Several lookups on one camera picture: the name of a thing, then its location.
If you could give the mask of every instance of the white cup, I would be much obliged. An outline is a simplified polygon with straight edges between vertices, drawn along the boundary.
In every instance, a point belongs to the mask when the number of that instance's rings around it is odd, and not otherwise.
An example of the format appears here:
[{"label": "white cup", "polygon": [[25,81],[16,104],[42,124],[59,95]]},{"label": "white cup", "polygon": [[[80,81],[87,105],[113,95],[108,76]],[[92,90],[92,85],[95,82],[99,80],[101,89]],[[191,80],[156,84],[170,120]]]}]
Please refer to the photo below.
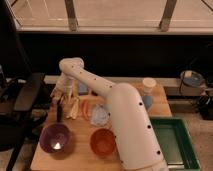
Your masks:
[{"label": "white cup", "polygon": [[142,80],[143,84],[143,93],[150,94],[153,88],[156,86],[157,82],[155,79],[146,77]]}]

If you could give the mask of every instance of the cup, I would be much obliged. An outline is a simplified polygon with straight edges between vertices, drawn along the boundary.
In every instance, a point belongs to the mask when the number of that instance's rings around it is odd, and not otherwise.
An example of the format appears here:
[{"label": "cup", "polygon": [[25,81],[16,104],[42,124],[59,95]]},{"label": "cup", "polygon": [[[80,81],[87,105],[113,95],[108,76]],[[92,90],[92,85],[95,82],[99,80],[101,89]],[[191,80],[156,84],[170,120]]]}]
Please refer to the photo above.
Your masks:
[{"label": "cup", "polygon": [[142,90],[144,94],[150,94],[157,82],[155,79],[146,77],[142,80]]},{"label": "cup", "polygon": [[109,156],[116,147],[113,132],[106,128],[96,130],[90,138],[90,147],[100,157]]}]

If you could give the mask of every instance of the bowl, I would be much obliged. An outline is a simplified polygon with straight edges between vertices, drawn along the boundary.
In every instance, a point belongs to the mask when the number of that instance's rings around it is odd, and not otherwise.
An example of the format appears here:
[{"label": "bowl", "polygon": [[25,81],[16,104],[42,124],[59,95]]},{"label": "bowl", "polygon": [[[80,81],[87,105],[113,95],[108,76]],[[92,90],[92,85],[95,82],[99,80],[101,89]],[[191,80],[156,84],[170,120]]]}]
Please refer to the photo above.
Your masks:
[{"label": "bowl", "polygon": [[62,123],[54,123],[43,129],[39,144],[46,153],[56,153],[64,149],[70,140],[70,130]]},{"label": "bowl", "polygon": [[109,156],[116,148],[113,132],[106,128],[96,130],[90,138],[90,147],[100,157]]}]

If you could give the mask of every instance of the floor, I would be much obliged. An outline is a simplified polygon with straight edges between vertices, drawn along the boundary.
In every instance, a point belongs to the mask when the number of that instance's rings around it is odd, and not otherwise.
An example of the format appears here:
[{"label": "floor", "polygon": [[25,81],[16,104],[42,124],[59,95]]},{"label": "floor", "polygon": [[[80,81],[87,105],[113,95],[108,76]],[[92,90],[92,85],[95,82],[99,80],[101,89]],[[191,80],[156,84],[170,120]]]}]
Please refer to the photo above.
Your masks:
[{"label": "floor", "polygon": [[[202,171],[213,170],[213,121],[203,120],[199,113],[186,101],[169,100],[175,117],[184,118],[201,163]],[[29,171],[36,143],[26,141],[18,157],[14,171]],[[11,151],[0,152],[0,171],[4,171]]]}]

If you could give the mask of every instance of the small container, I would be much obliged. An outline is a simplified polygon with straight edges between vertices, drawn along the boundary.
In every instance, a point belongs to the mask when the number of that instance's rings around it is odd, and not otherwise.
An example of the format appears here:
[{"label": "small container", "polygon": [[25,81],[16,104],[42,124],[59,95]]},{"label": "small container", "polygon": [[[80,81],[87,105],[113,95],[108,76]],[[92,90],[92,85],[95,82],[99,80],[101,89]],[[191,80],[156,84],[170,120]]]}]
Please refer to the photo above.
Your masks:
[{"label": "small container", "polygon": [[116,148],[113,132],[106,128],[96,130],[90,138],[90,147],[100,157],[111,155]]},{"label": "small container", "polygon": [[70,141],[71,133],[62,123],[54,123],[42,131],[39,143],[46,153],[56,153],[64,149]]},{"label": "small container", "polygon": [[143,79],[142,84],[143,84],[143,93],[150,94],[153,88],[156,86],[157,82],[153,78],[146,77]]}]

